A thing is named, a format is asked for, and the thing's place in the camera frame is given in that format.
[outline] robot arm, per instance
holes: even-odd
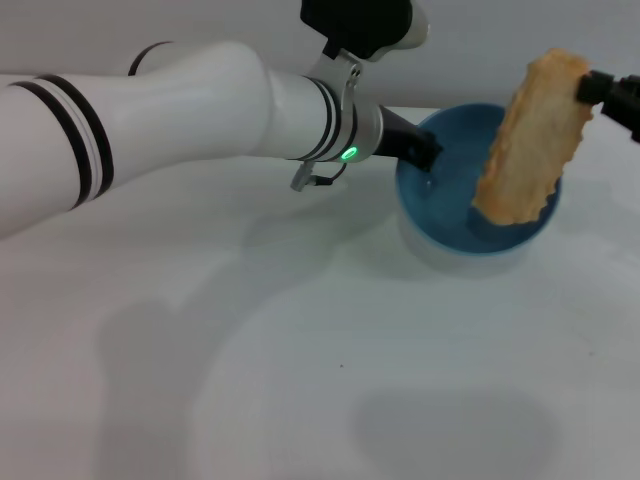
[[[358,11],[362,23],[345,34]],[[221,43],[149,74],[45,75],[0,91],[0,236],[190,160],[298,160],[298,191],[315,162],[406,155],[429,169],[439,152],[433,136],[358,95],[362,64],[353,56],[379,59],[424,41],[419,9],[410,0],[304,0],[302,18],[328,38],[309,77]]]

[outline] white background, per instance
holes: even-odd
[[[4,240],[2,480],[637,480],[638,147],[585,137],[482,268],[409,252],[388,159],[181,165]]]
[[[617,75],[640,73],[637,0],[418,1],[433,35],[369,67],[361,88],[380,103],[504,102],[550,47]],[[110,72],[158,41],[237,39],[277,68],[306,73],[323,40],[299,9],[299,0],[3,0],[0,72]]]

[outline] metal bracket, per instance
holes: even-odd
[[[335,142],[337,148],[345,145],[351,134],[354,122],[355,89],[361,75],[362,64],[344,50],[340,51],[335,60],[323,54],[309,73],[310,77],[322,81],[327,86],[340,110],[340,132]],[[311,177],[315,162],[329,159],[333,153],[333,151],[329,151],[325,155],[326,158],[306,161],[300,165],[291,182],[291,188],[296,192],[301,192]]]

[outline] bread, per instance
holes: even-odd
[[[539,218],[582,141],[582,129],[593,118],[591,106],[575,99],[589,63],[561,49],[549,50],[529,64],[515,93],[473,205],[497,225]]]

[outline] black stripe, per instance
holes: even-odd
[[[87,99],[80,93],[75,86],[73,86],[68,80],[58,77],[57,75],[43,75],[42,80],[53,83],[60,90],[68,95],[68,97],[75,102],[84,117],[87,119],[91,133],[96,140],[98,146],[98,152],[100,153],[100,164],[102,165],[102,182],[100,183],[100,189],[96,198],[102,195],[104,192],[111,188],[113,183],[113,155],[111,153],[111,145],[109,144],[109,138],[107,132],[105,132],[100,117],[93,109]]]
[[[326,155],[329,150],[335,145],[336,140],[338,139],[338,135],[340,135],[340,130],[342,129],[342,115],[340,113],[340,103],[338,99],[335,97],[335,94],[331,91],[330,88],[327,88],[329,93],[331,94],[331,98],[333,98],[333,103],[336,106],[336,129],[333,132],[333,136],[331,137],[331,141],[327,144],[325,148],[322,149],[322,152],[315,155],[314,157],[309,158],[309,160],[316,160],[321,158],[323,155]]]
[[[322,84],[318,80],[314,78],[309,78],[309,80],[311,80],[314,83],[314,85],[318,87],[318,90],[320,90],[320,93],[322,94],[322,98],[324,98],[324,104],[327,107],[327,124],[324,128],[324,133],[322,134],[322,138],[320,139],[320,142],[318,142],[318,145],[316,145],[316,147],[305,156],[300,158],[294,158],[292,160],[304,161],[314,156],[316,153],[318,153],[318,150],[320,150],[320,148],[322,148],[322,145],[324,145],[324,142],[327,141],[327,137],[329,136],[329,132],[331,131],[331,124],[333,123],[333,109],[331,108],[331,101],[329,100],[329,95],[327,95],[327,93],[325,92],[325,89],[322,87]]]
[[[42,103],[49,107],[49,110],[51,110],[51,113],[56,117],[56,120],[58,120],[62,130],[64,130],[64,133],[67,135],[73,154],[76,157],[78,174],[80,176],[80,193],[78,195],[78,201],[73,208],[82,205],[89,196],[89,191],[91,190],[91,164],[89,163],[87,147],[84,144],[84,140],[82,140],[78,127],[76,127],[76,124],[73,122],[71,116],[67,113],[62,104],[44,87],[32,82],[16,82],[11,85],[29,90],[36,97],[42,100]]]
[[[158,42],[158,43],[154,43],[153,45],[149,45],[147,48],[145,48],[143,51],[141,51],[138,54],[138,56],[135,58],[133,63],[131,64],[131,68],[129,68],[129,73],[127,74],[127,76],[129,76],[129,77],[135,76],[135,74],[138,73],[138,67],[140,67],[140,64],[142,63],[142,60],[144,60],[144,57],[147,55],[147,53],[149,53],[154,48],[159,47],[160,45],[166,45],[167,43],[173,43],[173,42]]]
[[[356,110],[356,106],[354,105],[353,106],[353,126],[351,127],[351,135],[349,136],[347,145],[344,147],[344,149],[340,153],[338,153],[335,157],[332,157],[329,160],[327,160],[327,162],[333,162],[334,160],[337,160],[342,155],[344,155],[344,152],[346,152],[351,148],[353,139],[356,138],[356,133],[358,133],[358,110]]]

